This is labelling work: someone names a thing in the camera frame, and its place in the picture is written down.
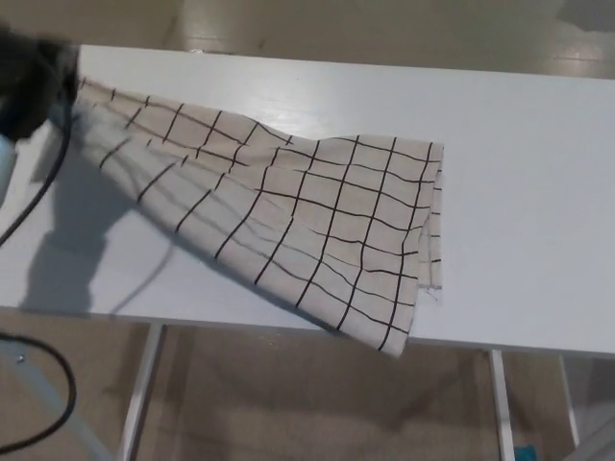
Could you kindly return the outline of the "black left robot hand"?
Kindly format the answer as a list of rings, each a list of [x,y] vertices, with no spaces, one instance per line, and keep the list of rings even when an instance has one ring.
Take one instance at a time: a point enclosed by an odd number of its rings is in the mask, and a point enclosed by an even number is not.
[[[1,135],[29,138],[57,103],[73,105],[78,92],[80,46],[1,24]]]

